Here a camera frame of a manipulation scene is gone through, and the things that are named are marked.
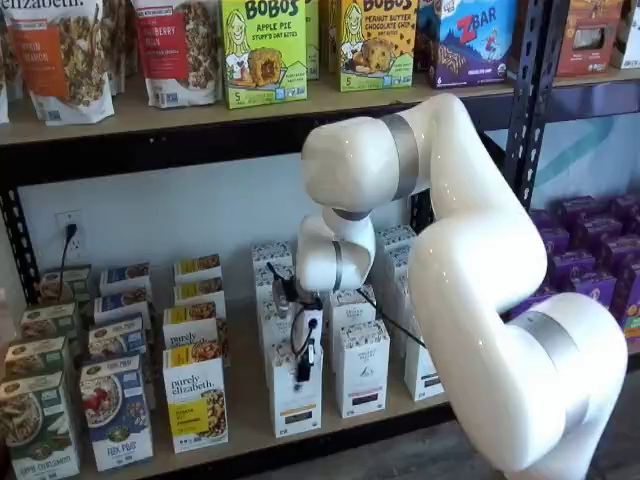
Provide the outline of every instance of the bobo's apple pie box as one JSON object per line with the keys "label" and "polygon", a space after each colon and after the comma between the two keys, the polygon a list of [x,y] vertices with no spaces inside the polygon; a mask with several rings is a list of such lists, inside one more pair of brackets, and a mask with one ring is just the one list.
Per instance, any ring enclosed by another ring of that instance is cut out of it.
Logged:
{"label": "bobo's apple pie box", "polygon": [[304,0],[222,0],[229,108],[307,98]]}

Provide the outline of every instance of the granola bag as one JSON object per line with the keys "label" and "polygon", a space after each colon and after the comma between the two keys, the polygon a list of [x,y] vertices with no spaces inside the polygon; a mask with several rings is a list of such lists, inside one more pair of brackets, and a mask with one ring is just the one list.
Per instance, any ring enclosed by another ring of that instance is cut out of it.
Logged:
{"label": "granola bag", "polygon": [[113,115],[102,0],[3,0],[2,7],[40,120],[69,125]]}
{"label": "granola bag", "polygon": [[219,98],[218,0],[133,0],[149,105],[208,105]]}

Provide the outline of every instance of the purple box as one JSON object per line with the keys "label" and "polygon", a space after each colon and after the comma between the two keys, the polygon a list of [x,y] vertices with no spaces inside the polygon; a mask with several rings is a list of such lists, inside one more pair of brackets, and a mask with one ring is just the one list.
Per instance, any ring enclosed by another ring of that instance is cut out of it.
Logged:
{"label": "purple box", "polygon": [[543,282],[538,289],[531,294],[529,298],[522,301],[511,310],[509,310],[509,320],[516,318],[522,312],[527,311],[529,308],[544,302],[547,298],[553,297],[558,291],[546,282]]}
{"label": "purple box", "polygon": [[567,250],[569,246],[569,232],[564,228],[541,228],[539,232],[549,255],[557,255]]}
{"label": "purple box", "polygon": [[572,278],[591,272],[595,268],[596,259],[586,250],[573,250],[549,258],[547,279],[557,288],[562,288]]}
{"label": "purple box", "polygon": [[640,236],[624,235],[600,244],[596,265],[617,275],[621,266],[637,258],[640,258]]}
{"label": "purple box", "polygon": [[600,243],[618,238],[622,223],[610,216],[576,220],[571,234],[571,247],[595,251]]}
{"label": "purple box", "polygon": [[578,278],[569,280],[565,291],[582,293],[609,308],[615,286],[615,277],[605,270],[599,270],[583,273]]}

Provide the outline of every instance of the white robotic arm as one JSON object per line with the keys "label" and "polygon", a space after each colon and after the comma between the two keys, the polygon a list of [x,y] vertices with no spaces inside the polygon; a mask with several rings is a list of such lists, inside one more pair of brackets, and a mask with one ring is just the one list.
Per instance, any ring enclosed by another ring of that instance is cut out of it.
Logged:
{"label": "white robotic arm", "polygon": [[411,301],[460,425],[510,479],[583,478],[622,386],[626,343],[609,312],[578,294],[502,322],[498,312],[542,281],[546,252],[462,102],[443,94],[320,127],[302,162],[325,209],[300,229],[301,285],[359,287],[375,255],[369,212],[431,187],[438,221],[412,249]]}

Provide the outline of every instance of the food product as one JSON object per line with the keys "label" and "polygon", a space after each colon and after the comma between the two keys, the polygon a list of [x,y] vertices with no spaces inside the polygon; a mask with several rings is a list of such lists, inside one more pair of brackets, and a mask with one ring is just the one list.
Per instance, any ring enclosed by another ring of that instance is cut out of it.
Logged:
{"label": "food product", "polygon": [[321,0],[305,0],[307,21],[307,79],[320,78],[320,11]]}
{"label": "food product", "polygon": [[221,353],[215,341],[163,353],[164,386],[176,453],[228,441]]}
{"label": "food product", "polygon": [[149,105],[208,105],[218,97],[218,0],[133,0]]}
{"label": "food product", "polygon": [[339,3],[340,91],[410,86],[417,1]]}
{"label": "food product", "polygon": [[307,98],[305,1],[222,0],[229,108]]}
{"label": "food product", "polygon": [[36,113],[47,125],[113,115],[102,42],[102,0],[3,2],[5,20]]}
{"label": "food product", "polygon": [[609,65],[622,0],[571,0],[556,75],[604,72]]}
{"label": "food product", "polygon": [[80,472],[78,429],[63,372],[4,381],[0,425],[18,480]]}
{"label": "food product", "polygon": [[222,278],[220,255],[216,253],[205,257],[180,260],[173,264],[173,277],[176,285],[209,280],[215,277]]}
{"label": "food product", "polygon": [[269,406],[276,438],[322,426],[322,348],[318,346],[309,380],[297,382],[296,357],[289,341],[269,349]]}
{"label": "food product", "polygon": [[420,2],[416,59],[434,88],[501,82],[515,0]]}
{"label": "food product", "polygon": [[140,355],[85,365],[82,406],[99,472],[153,456]]}
{"label": "food product", "polygon": [[384,410],[389,336],[381,320],[340,329],[336,395],[342,418]]}

